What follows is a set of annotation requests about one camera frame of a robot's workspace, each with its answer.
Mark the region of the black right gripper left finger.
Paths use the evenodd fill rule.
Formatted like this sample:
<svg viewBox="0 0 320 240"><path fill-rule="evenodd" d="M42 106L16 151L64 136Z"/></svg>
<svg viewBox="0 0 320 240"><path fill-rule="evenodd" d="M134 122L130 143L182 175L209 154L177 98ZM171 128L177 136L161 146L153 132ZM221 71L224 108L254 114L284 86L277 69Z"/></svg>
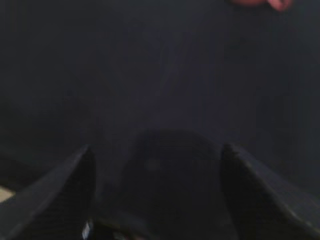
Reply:
<svg viewBox="0 0 320 240"><path fill-rule="evenodd" d="M2 240L87 240L96 161L84 146L0 204Z"/></svg>

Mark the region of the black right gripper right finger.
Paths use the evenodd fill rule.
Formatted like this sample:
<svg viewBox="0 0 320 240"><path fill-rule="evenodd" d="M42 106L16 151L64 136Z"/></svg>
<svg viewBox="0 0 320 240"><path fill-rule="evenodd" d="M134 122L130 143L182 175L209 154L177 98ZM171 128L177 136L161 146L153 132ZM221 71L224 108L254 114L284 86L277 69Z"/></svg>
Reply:
<svg viewBox="0 0 320 240"><path fill-rule="evenodd" d="M244 149L223 146L220 182L240 240L320 238L320 200Z"/></svg>

